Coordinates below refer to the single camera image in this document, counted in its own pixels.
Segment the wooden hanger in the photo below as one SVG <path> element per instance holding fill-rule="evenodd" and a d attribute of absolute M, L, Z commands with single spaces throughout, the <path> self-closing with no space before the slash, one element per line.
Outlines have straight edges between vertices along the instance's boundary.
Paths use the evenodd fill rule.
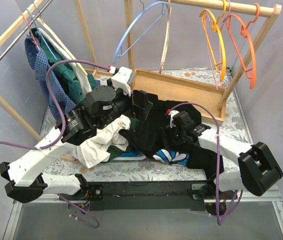
<path fill-rule="evenodd" d="M 168 0 L 167 4 L 168 4 L 168 12 L 167 12 L 165 39 L 164 39 L 163 50 L 162 50 L 161 61 L 160 61 L 160 67 L 159 67 L 159 73 L 160 74 L 162 73 L 164 66 L 165 66 L 167 52 L 168 52 L 168 45 L 169 45 L 169 36 L 170 36 L 170 18 L 171 18 L 171 12 L 172 12 L 171 0 Z"/>

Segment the black t shirt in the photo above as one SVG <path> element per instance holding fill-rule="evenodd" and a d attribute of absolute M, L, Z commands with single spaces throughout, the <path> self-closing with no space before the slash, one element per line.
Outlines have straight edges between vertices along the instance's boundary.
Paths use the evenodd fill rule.
<path fill-rule="evenodd" d="M 224 172 L 223 158 L 199 144 L 202 116 L 194 106 L 151 93 L 147 97 L 153 104 L 147 118 L 134 118 L 129 130 L 119 132 L 133 149 L 167 165 L 202 169 L 209 180 Z"/>

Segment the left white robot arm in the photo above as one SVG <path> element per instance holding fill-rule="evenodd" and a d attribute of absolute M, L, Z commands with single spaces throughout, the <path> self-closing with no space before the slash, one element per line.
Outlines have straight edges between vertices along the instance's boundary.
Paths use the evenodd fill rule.
<path fill-rule="evenodd" d="M 7 180 L 8 197 L 29 203 L 44 194 L 64 194 L 83 200 L 89 185 L 81 174 L 69 176 L 44 170 L 69 151 L 87 168 L 109 162 L 129 150 L 121 130 L 131 130 L 133 120 L 145 120 L 153 107 L 142 90 L 100 85 L 78 107 L 66 113 L 36 146 L 13 162 L 0 163 Z"/>

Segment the dark green t shirt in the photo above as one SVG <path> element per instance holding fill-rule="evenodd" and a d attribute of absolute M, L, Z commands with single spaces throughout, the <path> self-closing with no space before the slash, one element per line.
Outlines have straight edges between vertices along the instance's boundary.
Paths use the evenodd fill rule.
<path fill-rule="evenodd" d="M 106 152 L 109 154 L 108 159 L 104 160 L 104 162 L 109 162 L 114 158 L 120 157 L 124 153 L 133 151 L 133 148 L 129 145 L 128 140 L 120 134 L 120 131 L 134 131 L 136 123 L 136 120 L 130 119 L 122 114 L 104 128 L 108 146 Z"/>

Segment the light blue hanger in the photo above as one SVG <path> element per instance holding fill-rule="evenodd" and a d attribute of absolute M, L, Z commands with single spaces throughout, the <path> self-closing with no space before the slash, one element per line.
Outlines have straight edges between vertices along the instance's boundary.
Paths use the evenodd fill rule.
<path fill-rule="evenodd" d="M 135 59 L 135 47 L 148 33 L 153 31 L 156 25 L 168 17 L 171 10 L 171 6 L 167 0 L 153 1 L 151 3 L 141 0 L 139 3 L 141 9 L 137 13 L 134 13 L 133 1 L 124 1 L 124 20 L 126 27 L 115 47 L 112 59 L 113 64 L 118 63 L 120 59 L 126 57 L 128 64 L 132 66 Z"/>

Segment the yellow hanger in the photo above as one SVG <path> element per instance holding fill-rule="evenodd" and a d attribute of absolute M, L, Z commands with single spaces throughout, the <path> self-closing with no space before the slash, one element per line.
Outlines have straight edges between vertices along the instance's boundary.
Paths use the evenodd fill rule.
<path fill-rule="evenodd" d="M 208 59 L 211 68 L 215 68 L 216 72 L 219 73 L 219 83 L 215 80 L 216 87 L 221 87 L 222 82 L 224 81 L 226 75 L 226 66 L 227 66 L 227 58 L 226 58 L 226 49 L 225 43 L 222 35 L 222 30 L 219 25 L 220 19 L 225 15 L 227 10 L 227 2 L 222 0 L 222 14 L 218 17 L 212 13 L 211 10 L 205 8 L 200 14 L 199 17 L 201 18 L 202 27 L 204 30 L 205 38 L 206 38 L 206 45 L 208 51 Z M 208 28 L 207 28 L 207 21 L 211 23 L 211 30 L 218 35 L 218 49 L 219 49 L 219 61 L 217 61 L 214 50 L 210 41 Z"/>

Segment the pink wire hanger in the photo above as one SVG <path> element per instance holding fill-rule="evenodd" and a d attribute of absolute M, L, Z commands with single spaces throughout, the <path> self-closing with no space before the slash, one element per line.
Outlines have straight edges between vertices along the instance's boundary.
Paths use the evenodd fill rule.
<path fill-rule="evenodd" d="M 230 11 L 231 11 L 231 2 L 230 2 L 229 0 L 226 0 L 226 3 L 227 3 L 227 7 L 228 7 L 228 15 L 229 15 L 229 14 L 230 14 Z M 224 26 L 224 24 L 225 24 L 225 18 L 222 20 L 222 23 L 221 23 L 221 25 L 220 25 L 221 19 L 219 20 L 219 26 L 221 27 L 221 30 L 222 30 L 222 29 L 223 29 L 223 26 Z M 211 23 L 210 23 L 209 21 L 207 21 L 207 22 L 206 22 L 207 30 L 208 30 L 208 24 L 210 24 L 210 28 L 211 28 Z M 215 57 L 216 57 L 216 60 L 219 61 L 219 58 L 220 58 L 220 57 L 219 57 L 219 39 L 218 39 L 218 46 L 212 45 L 212 48 L 213 48 L 213 51 L 214 51 L 214 55 L 215 55 Z M 219 83 L 220 75 L 219 75 L 219 73 L 216 72 L 214 65 L 213 65 L 212 68 L 211 68 L 211 72 L 212 72 L 214 84 L 215 84 L 215 80 L 217 80 L 217 83 Z M 221 83 L 221 86 L 218 86 L 218 87 L 216 87 L 216 85 L 215 85 L 215 88 L 216 88 L 217 90 L 219 90 L 221 87 L 222 87 L 222 83 Z"/>

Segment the teal blue t shirt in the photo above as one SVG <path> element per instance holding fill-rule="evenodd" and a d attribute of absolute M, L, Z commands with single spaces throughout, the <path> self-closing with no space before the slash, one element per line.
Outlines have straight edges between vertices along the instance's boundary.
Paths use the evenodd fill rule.
<path fill-rule="evenodd" d="M 135 132 L 136 125 L 138 124 L 139 120 L 136 118 L 130 118 L 130 132 Z M 120 157 L 128 158 L 128 157 L 137 157 L 138 151 L 129 143 L 126 150 L 120 155 Z"/>

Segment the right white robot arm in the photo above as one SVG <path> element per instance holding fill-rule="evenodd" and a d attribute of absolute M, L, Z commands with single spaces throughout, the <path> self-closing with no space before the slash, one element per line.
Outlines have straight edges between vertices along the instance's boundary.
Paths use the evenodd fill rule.
<path fill-rule="evenodd" d="M 265 143 L 249 144 L 220 135 L 218 130 L 205 124 L 196 124 L 186 111 L 169 110 L 168 118 L 165 132 L 172 146 L 193 144 L 238 166 L 238 170 L 224 172 L 208 185 L 207 191 L 212 198 L 219 199 L 226 191 L 234 190 L 247 190 L 262 196 L 283 177 L 282 169 Z"/>

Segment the white plastic basket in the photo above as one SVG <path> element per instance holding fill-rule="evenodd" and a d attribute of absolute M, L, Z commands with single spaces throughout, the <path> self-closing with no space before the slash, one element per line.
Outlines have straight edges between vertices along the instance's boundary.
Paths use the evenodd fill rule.
<path fill-rule="evenodd" d="M 137 151 L 137 157 L 115 157 L 112 161 L 142 161 L 145 160 L 147 157 L 140 151 Z"/>

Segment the white t shirt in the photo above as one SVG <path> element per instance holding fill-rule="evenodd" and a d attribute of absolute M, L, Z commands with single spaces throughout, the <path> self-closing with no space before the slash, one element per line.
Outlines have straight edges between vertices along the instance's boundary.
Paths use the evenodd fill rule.
<path fill-rule="evenodd" d="M 107 149 L 107 134 L 104 127 L 97 130 L 96 136 L 73 149 L 72 154 L 83 166 L 90 169 L 108 159 Z"/>

